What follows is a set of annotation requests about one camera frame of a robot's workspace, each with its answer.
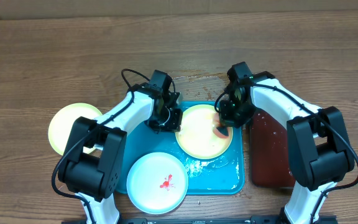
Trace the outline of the red and black sponge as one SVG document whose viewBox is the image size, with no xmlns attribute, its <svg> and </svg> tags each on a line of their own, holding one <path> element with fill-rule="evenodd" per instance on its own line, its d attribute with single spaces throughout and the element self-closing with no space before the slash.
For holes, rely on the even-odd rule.
<svg viewBox="0 0 358 224">
<path fill-rule="evenodd" d="M 220 123 L 219 114 L 215 113 L 213 116 L 213 133 L 217 135 L 218 138 L 226 139 L 229 137 L 228 128 L 223 126 Z"/>
</svg>

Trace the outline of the yellow-green plate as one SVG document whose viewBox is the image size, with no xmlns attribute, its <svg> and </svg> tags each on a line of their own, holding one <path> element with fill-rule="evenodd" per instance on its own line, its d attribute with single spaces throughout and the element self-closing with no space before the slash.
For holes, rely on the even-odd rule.
<svg viewBox="0 0 358 224">
<path fill-rule="evenodd" d="M 71 128 L 77 118 L 82 116 L 94 119 L 101 115 L 102 112 L 99 109 L 87 103 L 74 103 L 59 110 L 48 127 L 48 140 L 53 150 L 63 155 Z"/>
<path fill-rule="evenodd" d="M 218 138 L 213 133 L 213 116 L 217 113 L 212 105 L 195 105 L 183 112 L 181 129 L 175 133 L 181 149 L 196 159 L 213 159 L 222 155 L 230 146 L 234 131 L 227 127 L 229 137 Z"/>
</svg>

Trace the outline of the light blue plate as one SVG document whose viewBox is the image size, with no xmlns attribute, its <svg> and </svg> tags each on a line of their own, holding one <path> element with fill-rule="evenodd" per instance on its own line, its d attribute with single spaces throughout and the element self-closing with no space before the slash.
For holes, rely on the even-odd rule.
<svg viewBox="0 0 358 224">
<path fill-rule="evenodd" d="M 188 191 L 189 177 L 184 165 L 173 155 L 153 152 L 131 167 L 127 194 L 142 212 L 160 215 L 176 209 Z"/>
</svg>

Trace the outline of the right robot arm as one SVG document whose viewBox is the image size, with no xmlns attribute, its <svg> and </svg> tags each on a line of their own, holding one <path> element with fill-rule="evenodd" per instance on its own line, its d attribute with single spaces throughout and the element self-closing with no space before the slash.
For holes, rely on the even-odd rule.
<svg viewBox="0 0 358 224">
<path fill-rule="evenodd" d="M 341 112 L 331 106 L 322 109 L 297 97 L 269 72 L 227 72 L 229 84 L 218 98 L 215 109 L 223 126 L 238 128 L 261 109 L 287 131 L 288 160 L 295 185 L 288 203 L 275 223 L 336 223 L 334 217 L 318 213 L 328 193 L 350 188 L 339 185 L 344 176 L 358 167 Z"/>
</svg>

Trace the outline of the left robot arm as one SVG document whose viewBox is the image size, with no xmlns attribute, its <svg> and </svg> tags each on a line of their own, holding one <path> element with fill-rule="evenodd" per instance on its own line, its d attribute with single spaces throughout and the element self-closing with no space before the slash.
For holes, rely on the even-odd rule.
<svg viewBox="0 0 358 224">
<path fill-rule="evenodd" d="M 140 123 L 157 133 L 179 131 L 180 98 L 167 87 L 143 83 L 129 87 L 126 97 L 106 114 L 74 121 L 51 184 L 57 194 L 81 201 L 85 223 L 118 222 L 119 215 L 107 207 L 114 203 L 127 137 Z"/>
</svg>

